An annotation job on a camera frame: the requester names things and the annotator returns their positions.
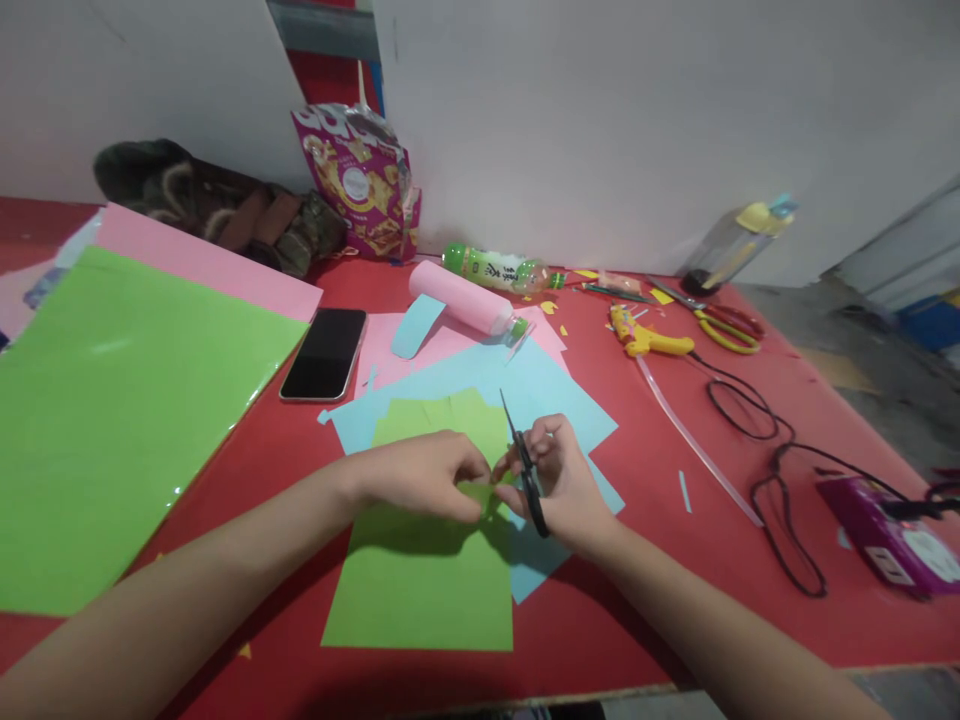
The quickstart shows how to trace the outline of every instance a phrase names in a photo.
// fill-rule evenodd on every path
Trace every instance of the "scissors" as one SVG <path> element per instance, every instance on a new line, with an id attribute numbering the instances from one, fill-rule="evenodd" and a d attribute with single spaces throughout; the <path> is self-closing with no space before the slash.
<path id="1" fill-rule="evenodd" d="M 520 481 L 523 483 L 523 494 L 527 497 L 530 518 L 533 520 L 533 526 L 537 529 L 540 537 L 550 537 L 547 523 L 543 519 L 543 508 L 540 507 L 540 496 L 543 493 L 540 489 L 540 481 L 536 476 L 536 466 L 530 459 L 527 444 L 523 441 L 523 433 L 517 432 L 516 428 L 513 427 L 513 420 L 510 419 L 510 411 L 507 410 L 507 400 L 503 397 L 503 390 L 500 390 L 500 399 L 503 401 L 503 412 L 507 414 L 507 422 L 510 423 L 510 437 L 513 438 L 513 442 L 517 446 L 517 455 L 520 456 L 520 464 L 523 466 L 520 471 Z"/>
<path id="2" fill-rule="evenodd" d="M 651 285 L 659 288 L 693 312 L 700 321 L 700 329 L 720 347 L 741 355 L 753 355 L 760 350 L 760 340 L 763 339 L 766 332 L 754 318 L 726 305 L 708 305 L 707 303 L 697 302 L 649 275 L 645 277 Z"/>

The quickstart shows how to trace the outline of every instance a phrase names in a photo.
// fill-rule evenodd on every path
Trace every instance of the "camouflage bag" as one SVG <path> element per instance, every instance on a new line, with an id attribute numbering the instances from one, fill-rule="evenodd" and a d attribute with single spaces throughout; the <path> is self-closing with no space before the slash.
<path id="1" fill-rule="evenodd" d="M 111 202 L 293 277 L 346 240 L 346 223 L 315 191 L 294 195 L 170 140 L 111 145 L 93 172 Z"/>

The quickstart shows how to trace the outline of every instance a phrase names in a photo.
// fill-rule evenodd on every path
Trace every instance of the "green paper sheet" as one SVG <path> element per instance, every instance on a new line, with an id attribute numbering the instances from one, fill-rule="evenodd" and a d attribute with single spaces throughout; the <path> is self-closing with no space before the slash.
<path id="1" fill-rule="evenodd" d="M 88 248 L 0 356 L 0 610 L 116 582 L 306 327 Z"/>
<path id="2" fill-rule="evenodd" d="M 373 444 L 443 429 L 465 432 L 491 465 L 509 435 L 503 409 L 471 388 L 435 401 L 392 400 Z M 478 526 L 387 505 L 357 519 L 323 645 L 513 650 L 509 511 L 489 486 L 459 487 L 485 508 Z"/>

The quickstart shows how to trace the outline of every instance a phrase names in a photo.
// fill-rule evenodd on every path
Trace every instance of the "yellow glue gun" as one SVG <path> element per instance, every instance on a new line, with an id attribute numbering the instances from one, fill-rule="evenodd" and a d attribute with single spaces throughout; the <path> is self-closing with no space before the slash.
<path id="1" fill-rule="evenodd" d="M 610 323 L 630 357 L 646 355 L 651 350 L 667 355 L 686 355 L 693 350 L 691 338 L 668 338 L 640 327 L 633 315 L 621 305 L 610 306 Z"/>

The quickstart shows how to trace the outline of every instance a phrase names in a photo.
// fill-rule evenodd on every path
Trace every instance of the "clear plastic tube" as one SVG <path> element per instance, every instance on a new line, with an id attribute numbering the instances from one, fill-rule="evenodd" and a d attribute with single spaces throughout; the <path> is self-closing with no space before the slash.
<path id="1" fill-rule="evenodd" d="M 660 403 L 660 407 L 663 408 L 663 411 L 667 414 L 667 417 L 670 418 L 670 422 L 673 423 L 673 426 L 683 435 L 684 440 L 687 441 L 693 451 L 697 454 L 697 457 L 707 466 L 707 470 L 713 473 L 713 476 L 717 479 L 717 482 L 720 483 L 720 486 L 727 491 L 727 494 L 733 498 L 734 502 L 740 506 L 740 509 L 746 513 L 747 517 L 750 518 L 750 521 L 757 527 L 763 527 L 763 521 L 760 517 L 753 511 L 753 508 L 750 507 L 749 503 L 743 499 L 743 496 L 740 495 L 734 489 L 733 485 L 730 484 L 730 481 L 727 480 L 726 476 L 720 471 L 720 468 L 717 467 L 716 463 L 710 459 L 710 456 L 707 455 L 706 451 L 700 447 L 700 444 L 694 440 L 693 435 L 690 434 L 690 431 L 687 430 L 686 426 L 680 422 L 680 418 L 676 416 L 676 413 L 673 412 L 673 408 L 670 407 L 670 403 L 667 402 L 667 399 L 663 396 L 663 393 L 660 392 L 660 386 L 657 385 L 657 381 L 653 379 L 653 373 L 650 372 L 650 368 L 647 367 L 647 364 L 643 361 L 643 358 L 640 355 L 637 355 L 637 365 L 640 366 L 640 371 L 643 373 L 643 376 L 647 379 L 647 384 L 650 386 L 650 389 L 653 390 L 654 396 L 657 398 L 657 402 Z"/>

